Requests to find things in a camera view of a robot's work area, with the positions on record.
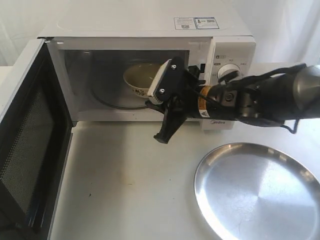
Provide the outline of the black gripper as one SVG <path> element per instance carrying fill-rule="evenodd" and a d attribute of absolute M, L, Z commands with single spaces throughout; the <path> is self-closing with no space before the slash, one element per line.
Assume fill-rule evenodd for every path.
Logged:
<path fill-rule="evenodd" d="M 186 119 L 212 119 L 235 121 L 237 116 L 237 92 L 226 90 L 225 85 L 205 85 L 200 80 L 197 66 L 189 66 L 186 71 L 187 84 L 179 96 L 163 104 L 145 102 L 147 108 L 163 112 L 160 131 L 153 136 L 161 144 L 168 144 L 171 137 Z"/>

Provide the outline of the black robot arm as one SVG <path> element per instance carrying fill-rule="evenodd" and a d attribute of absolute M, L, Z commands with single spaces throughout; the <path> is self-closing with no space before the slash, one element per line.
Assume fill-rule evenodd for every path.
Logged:
<path fill-rule="evenodd" d="M 239 121 L 257 127 L 285 128 L 320 116 L 320 67 L 299 64 L 242 79 L 205 85 L 196 66 L 171 65 L 160 71 L 146 106 L 163 115 L 154 138 L 167 144 L 188 119 Z"/>

